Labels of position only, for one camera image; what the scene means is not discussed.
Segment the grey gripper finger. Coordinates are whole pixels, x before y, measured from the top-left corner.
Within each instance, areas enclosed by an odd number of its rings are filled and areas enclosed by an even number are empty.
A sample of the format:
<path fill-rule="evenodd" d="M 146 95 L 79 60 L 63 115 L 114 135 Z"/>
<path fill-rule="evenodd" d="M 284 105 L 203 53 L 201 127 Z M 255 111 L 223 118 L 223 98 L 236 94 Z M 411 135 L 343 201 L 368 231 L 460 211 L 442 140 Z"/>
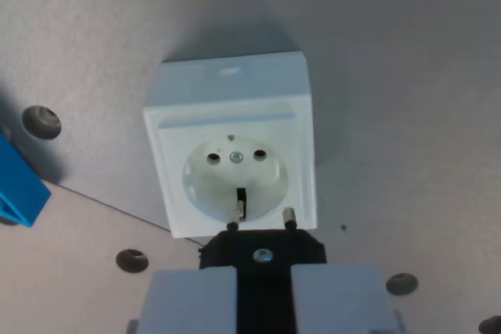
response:
<path fill-rule="evenodd" d="M 136 332 L 236 333 L 236 269 L 155 272 Z"/>
<path fill-rule="evenodd" d="M 298 264 L 291 268 L 298 333 L 399 333 L 391 297 L 373 266 Z"/>

